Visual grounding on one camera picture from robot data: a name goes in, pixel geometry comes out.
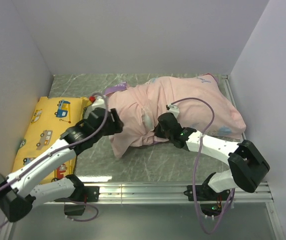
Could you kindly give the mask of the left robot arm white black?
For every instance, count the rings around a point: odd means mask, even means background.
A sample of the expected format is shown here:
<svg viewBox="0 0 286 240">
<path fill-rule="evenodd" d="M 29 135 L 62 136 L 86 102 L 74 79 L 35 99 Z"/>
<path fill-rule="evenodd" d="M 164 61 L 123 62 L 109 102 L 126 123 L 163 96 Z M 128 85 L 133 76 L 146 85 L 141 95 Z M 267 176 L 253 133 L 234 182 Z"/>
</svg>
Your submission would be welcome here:
<svg viewBox="0 0 286 240">
<path fill-rule="evenodd" d="M 0 174 L 0 210 L 9 222 L 23 219 L 33 208 L 54 200 L 84 200 L 84 184 L 74 174 L 41 184 L 46 176 L 75 158 L 103 136 L 122 132 L 116 109 L 96 108 L 87 118 L 69 127 L 54 144 L 32 162 L 10 173 Z"/>
</svg>

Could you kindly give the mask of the white pillow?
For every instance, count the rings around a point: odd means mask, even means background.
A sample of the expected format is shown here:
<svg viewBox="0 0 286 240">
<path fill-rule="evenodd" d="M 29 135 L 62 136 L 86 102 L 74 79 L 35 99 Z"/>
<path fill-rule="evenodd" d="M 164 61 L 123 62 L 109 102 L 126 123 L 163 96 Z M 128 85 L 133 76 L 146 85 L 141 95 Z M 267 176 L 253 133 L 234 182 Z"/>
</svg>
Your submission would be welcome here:
<svg viewBox="0 0 286 240">
<path fill-rule="evenodd" d="M 144 109 L 142 110 L 141 118 L 142 118 L 142 123 L 145 127 L 145 130 L 147 132 L 154 131 L 155 126 L 154 126 L 153 118 L 150 117 Z"/>
</svg>

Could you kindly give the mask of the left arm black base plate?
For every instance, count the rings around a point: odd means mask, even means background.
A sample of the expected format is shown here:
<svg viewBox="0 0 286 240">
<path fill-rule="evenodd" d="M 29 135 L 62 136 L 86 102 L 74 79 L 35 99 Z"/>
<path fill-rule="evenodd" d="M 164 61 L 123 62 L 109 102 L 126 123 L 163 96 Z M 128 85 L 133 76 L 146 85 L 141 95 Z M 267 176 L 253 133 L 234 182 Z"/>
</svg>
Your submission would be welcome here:
<svg viewBox="0 0 286 240">
<path fill-rule="evenodd" d="M 99 195 L 100 195 L 99 186 L 85 186 L 81 194 L 76 198 L 76 201 L 84 203 L 98 202 Z"/>
</svg>

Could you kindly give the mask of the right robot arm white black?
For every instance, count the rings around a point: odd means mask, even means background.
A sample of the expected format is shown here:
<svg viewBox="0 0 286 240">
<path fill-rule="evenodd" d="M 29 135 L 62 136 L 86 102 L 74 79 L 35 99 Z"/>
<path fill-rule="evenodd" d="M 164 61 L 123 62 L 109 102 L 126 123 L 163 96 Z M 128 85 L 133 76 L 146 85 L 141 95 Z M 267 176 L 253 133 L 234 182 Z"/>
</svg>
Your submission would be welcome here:
<svg viewBox="0 0 286 240">
<path fill-rule="evenodd" d="M 220 193 L 235 188 L 254 193 L 270 170 L 269 164 L 251 141 L 226 141 L 190 127 L 181 127 L 170 112 L 158 117 L 155 130 L 158 137 L 165 137 L 176 148 L 205 154 L 229 167 L 224 172 L 210 174 L 199 187 L 198 192 L 205 200 L 214 200 Z"/>
</svg>

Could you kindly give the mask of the purple princess print pillowcase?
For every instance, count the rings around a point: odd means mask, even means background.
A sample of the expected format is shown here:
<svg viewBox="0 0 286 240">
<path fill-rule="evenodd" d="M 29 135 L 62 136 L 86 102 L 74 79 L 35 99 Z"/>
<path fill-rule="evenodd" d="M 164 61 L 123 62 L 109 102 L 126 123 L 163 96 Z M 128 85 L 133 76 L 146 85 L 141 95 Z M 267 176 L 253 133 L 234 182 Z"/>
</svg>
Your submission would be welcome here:
<svg viewBox="0 0 286 240">
<path fill-rule="evenodd" d="M 246 129 L 243 117 L 221 93 L 211 74 L 192 78 L 161 76 L 144 84 L 122 82 L 104 93 L 108 106 L 116 109 L 123 131 L 110 136 L 117 158 L 129 147 L 165 142 L 156 133 L 158 117 L 172 113 L 182 127 L 205 131 L 207 135 L 239 139 Z"/>
</svg>

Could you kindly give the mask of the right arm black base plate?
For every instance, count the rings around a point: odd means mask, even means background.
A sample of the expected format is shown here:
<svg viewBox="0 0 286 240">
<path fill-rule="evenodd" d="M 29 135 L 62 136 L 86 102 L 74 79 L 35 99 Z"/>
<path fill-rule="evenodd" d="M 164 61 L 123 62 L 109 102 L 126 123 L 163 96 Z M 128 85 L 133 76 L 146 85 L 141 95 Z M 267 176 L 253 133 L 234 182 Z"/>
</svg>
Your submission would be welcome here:
<svg viewBox="0 0 286 240">
<path fill-rule="evenodd" d="M 188 197 L 188 201 L 193 202 L 194 201 L 194 195 L 193 195 L 193 186 L 188 185 L 187 189 L 183 192 L 185 196 Z M 225 201 L 227 200 L 228 196 L 230 195 L 230 190 L 224 190 L 220 193 L 217 193 L 213 191 L 209 186 L 207 185 L 195 185 L 195 192 L 198 202 L 202 201 Z"/>
</svg>

